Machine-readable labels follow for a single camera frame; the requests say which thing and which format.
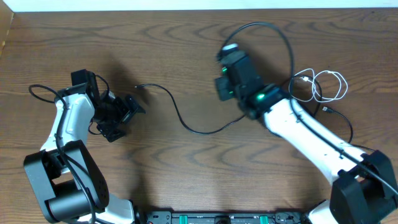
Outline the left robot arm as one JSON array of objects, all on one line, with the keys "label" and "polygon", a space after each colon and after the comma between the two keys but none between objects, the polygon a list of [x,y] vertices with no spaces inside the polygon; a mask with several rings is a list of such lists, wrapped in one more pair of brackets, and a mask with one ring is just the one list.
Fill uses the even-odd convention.
[{"label": "left robot arm", "polygon": [[71,74],[72,85],[55,91],[57,114],[39,152],[24,159],[24,169],[39,207],[49,223],[141,223],[128,199],[109,192],[106,180],[90,155],[87,137],[96,123],[100,135],[113,142],[119,129],[144,109],[131,96],[100,92],[99,76],[85,69]]}]

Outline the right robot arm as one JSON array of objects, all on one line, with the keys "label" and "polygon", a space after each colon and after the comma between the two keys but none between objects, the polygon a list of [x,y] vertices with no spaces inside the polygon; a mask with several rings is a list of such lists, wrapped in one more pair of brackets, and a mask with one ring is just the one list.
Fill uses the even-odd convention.
[{"label": "right robot arm", "polygon": [[332,186],[331,197],[305,213],[302,223],[379,223],[397,210],[397,182],[381,151],[366,154],[333,134],[277,85],[266,85],[249,56],[231,45],[220,50],[220,100],[236,98],[250,119],[285,139]]}]

